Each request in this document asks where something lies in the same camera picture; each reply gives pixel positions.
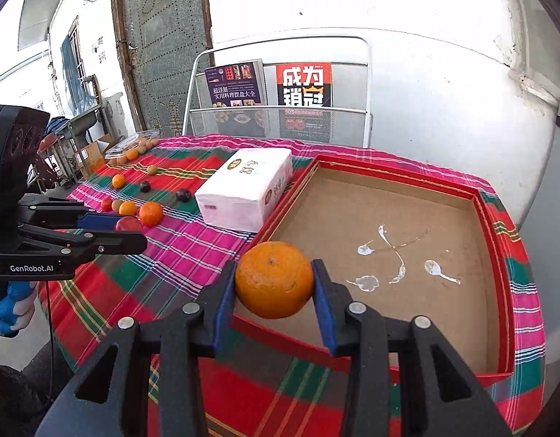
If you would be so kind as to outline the blue white gloved left hand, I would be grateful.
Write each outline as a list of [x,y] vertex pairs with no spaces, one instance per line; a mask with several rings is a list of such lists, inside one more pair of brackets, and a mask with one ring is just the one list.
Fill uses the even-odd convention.
[[35,313],[36,281],[12,281],[0,299],[0,334],[13,336],[28,326]]

